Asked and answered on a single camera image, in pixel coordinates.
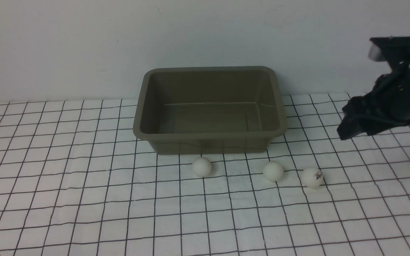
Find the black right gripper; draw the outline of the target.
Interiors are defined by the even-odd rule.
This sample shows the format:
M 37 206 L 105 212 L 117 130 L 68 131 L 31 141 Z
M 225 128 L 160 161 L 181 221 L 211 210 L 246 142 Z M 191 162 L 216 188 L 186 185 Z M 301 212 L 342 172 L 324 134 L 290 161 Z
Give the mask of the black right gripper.
M 369 58 L 388 63 L 391 73 L 379 76 L 366 95 L 347 102 L 346 119 L 337 128 L 341 140 L 410 126 L 410 36 L 372 37 L 370 41 Z

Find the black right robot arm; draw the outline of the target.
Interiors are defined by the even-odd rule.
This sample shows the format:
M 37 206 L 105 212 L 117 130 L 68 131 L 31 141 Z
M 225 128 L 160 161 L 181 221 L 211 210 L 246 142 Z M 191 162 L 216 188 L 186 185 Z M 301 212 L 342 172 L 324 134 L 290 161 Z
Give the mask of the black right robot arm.
M 341 140 L 361 133 L 372 136 L 410 126 L 410 36 L 372 37 L 369 58 L 391 68 L 364 96 L 352 97 L 342 108 L 337 128 Z

